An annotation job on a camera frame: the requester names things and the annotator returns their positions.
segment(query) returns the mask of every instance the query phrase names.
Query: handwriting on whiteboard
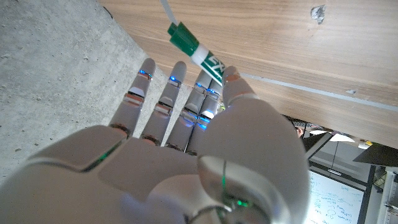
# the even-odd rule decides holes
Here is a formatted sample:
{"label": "handwriting on whiteboard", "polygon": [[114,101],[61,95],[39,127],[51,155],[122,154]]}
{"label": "handwriting on whiteboard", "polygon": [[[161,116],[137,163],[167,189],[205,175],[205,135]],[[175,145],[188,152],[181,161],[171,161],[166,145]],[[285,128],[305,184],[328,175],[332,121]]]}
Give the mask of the handwriting on whiteboard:
{"label": "handwriting on whiteboard", "polygon": [[363,192],[320,174],[310,172],[308,224],[355,224]]}

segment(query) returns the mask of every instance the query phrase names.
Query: concrete wall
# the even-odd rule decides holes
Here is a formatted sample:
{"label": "concrete wall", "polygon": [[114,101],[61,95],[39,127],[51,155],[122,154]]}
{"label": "concrete wall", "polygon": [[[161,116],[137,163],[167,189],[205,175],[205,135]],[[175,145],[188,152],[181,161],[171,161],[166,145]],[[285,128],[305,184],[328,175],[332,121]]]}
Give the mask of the concrete wall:
{"label": "concrete wall", "polygon": [[[0,1],[0,43],[0,184],[51,143],[107,125],[148,57],[94,0]],[[166,81],[157,69],[135,136]],[[189,91],[182,87],[171,123]]]}

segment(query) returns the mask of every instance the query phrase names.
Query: wood grain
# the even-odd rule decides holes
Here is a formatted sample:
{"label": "wood grain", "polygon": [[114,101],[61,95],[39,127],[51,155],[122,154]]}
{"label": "wood grain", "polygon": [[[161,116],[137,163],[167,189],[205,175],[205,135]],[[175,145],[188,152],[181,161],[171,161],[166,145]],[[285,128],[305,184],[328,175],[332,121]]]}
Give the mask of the wood grain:
{"label": "wood grain", "polygon": [[[169,43],[160,2],[100,2],[165,73],[183,60],[185,83],[194,83],[200,69]],[[310,17],[317,5],[309,0],[169,3],[201,43],[240,72],[398,106],[397,1],[317,2],[326,4],[320,25]],[[283,114],[398,148],[396,112],[249,82]]]}

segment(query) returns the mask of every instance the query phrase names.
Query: marker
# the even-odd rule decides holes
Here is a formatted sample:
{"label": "marker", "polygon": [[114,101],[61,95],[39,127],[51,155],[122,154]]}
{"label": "marker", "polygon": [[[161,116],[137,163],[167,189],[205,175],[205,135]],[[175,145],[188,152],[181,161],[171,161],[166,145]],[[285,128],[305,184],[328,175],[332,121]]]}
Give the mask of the marker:
{"label": "marker", "polygon": [[193,63],[199,65],[214,81],[223,86],[225,65],[209,49],[199,43],[182,22],[178,26],[171,23],[167,32],[171,35],[170,42],[172,44],[186,53]]}
{"label": "marker", "polygon": [[332,174],[336,174],[336,175],[341,175],[341,172],[337,172],[337,171],[332,170],[332,169],[328,169],[328,172],[331,172]]}

